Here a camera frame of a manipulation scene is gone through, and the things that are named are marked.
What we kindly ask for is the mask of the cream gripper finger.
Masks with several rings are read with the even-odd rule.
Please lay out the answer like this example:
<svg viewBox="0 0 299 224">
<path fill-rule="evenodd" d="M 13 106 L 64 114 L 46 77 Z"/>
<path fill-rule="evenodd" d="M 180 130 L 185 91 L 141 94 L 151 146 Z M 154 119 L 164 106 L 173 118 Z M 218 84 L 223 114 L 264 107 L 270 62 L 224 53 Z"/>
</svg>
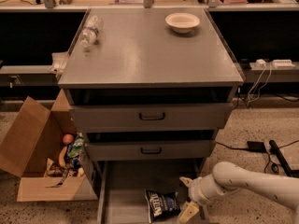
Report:
<svg viewBox="0 0 299 224">
<path fill-rule="evenodd" d="M 192 183 L 192 180 L 188 177 L 184 177 L 182 176 L 180 179 L 179 179 L 187 188 L 191 185 Z"/>
<path fill-rule="evenodd" d="M 186 202 L 183 204 L 181 212 L 178 215 L 178 222 L 186 224 L 199 212 L 199 206 L 194 202 Z"/>
</svg>

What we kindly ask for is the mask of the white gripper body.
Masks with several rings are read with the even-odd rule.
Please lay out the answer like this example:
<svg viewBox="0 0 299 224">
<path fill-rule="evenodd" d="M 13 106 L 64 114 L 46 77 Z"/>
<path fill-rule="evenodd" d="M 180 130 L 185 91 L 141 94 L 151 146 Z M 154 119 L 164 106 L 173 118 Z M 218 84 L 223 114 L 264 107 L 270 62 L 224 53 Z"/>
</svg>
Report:
<svg viewBox="0 0 299 224">
<path fill-rule="evenodd" d="M 205 205 L 212 199 L 225 194 L 225 188 L 215 181 L 213 175 L 192 179 L 187 187 L 190 200 L 198 205 Z"/>
</svg>

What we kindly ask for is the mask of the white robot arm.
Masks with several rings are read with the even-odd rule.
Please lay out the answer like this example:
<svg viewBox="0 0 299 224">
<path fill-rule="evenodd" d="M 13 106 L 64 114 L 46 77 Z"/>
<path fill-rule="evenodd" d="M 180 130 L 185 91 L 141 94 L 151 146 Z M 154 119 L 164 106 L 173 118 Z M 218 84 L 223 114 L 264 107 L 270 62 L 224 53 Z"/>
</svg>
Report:
<svg viewBox="0 0 299 224">
<path fill-rule="evenodd" d="M 188 189 L 189 201 L 183 204 L 178 222 L 186 224 L 198 212 L 199 207 L 212 199 L 224 197 L 240 189 L 248 189 L 295 212 L 294 224 L 299 224 L 299 179 L 248 171 L 238 165 L 221 161 L 204 177 L 180 180 Z"/>
</svg>

